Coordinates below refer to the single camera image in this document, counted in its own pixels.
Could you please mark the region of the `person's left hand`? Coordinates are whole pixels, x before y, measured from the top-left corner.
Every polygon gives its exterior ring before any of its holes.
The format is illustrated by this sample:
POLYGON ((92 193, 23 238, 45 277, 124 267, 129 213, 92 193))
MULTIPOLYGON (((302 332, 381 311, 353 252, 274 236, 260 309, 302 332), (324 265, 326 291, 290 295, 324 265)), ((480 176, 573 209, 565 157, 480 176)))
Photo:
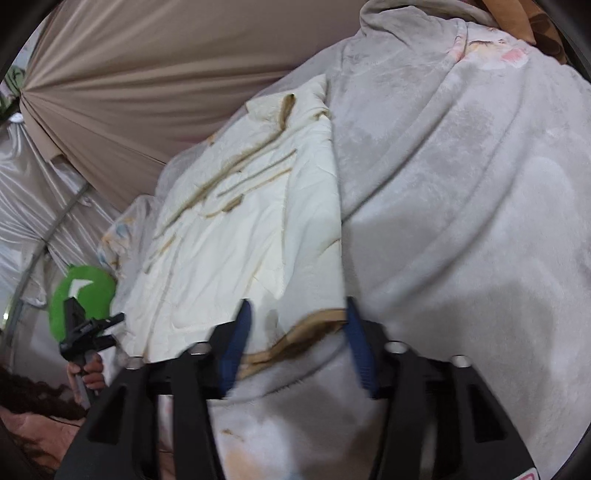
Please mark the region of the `person's left hand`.
POLYGON ((98 353, 94 353, 83 367, 69 362, 67 364, 67 376, 72 391, 75 394, 80 393, 81 387, 78 385, 79 380, 82 381, 86 388, 92 391, 98 392, 103 390, 106 385, 103 369, 103 360, 98 353))

